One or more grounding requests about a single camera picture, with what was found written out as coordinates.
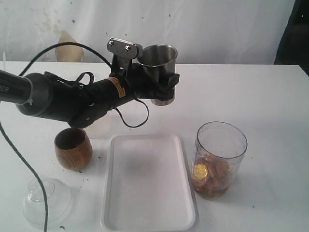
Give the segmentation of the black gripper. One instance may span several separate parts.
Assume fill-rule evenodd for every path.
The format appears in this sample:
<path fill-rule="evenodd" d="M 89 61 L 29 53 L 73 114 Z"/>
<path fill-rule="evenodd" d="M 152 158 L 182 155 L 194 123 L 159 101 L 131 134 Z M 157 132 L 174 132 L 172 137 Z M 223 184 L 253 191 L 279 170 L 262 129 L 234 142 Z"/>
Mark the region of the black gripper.
<path fill-rule="evenodd" d="M 159 76 L 157 83 L 139 63 L 129 62 L 127 68 L 121 67 L 117 61 L 111 64 L 110 81 L 115 85 L 119 98 L 131 96 L 169 101 L 175 97 L 179 79 L 178 73 L 166 73 Z"/>

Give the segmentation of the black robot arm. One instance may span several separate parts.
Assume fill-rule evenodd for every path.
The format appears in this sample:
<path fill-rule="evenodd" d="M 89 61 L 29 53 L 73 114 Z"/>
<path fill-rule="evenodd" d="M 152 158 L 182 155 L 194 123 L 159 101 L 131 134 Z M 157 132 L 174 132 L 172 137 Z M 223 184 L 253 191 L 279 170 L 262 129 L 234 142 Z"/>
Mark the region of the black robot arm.
<path fill-rule="evenodd" d="M 14 103 L 27 116 L 64 121 L 72 128 L 86 128 L 108 111 L 137 99 L 170 100 L 179 74 L 169 72 L 155 80 L 138 63 L 114 68 L 109 77 L 95 81 L 91 72 L 75 81 L 45 72 L 24 77 L 1 71 L 0 99 Z"/>

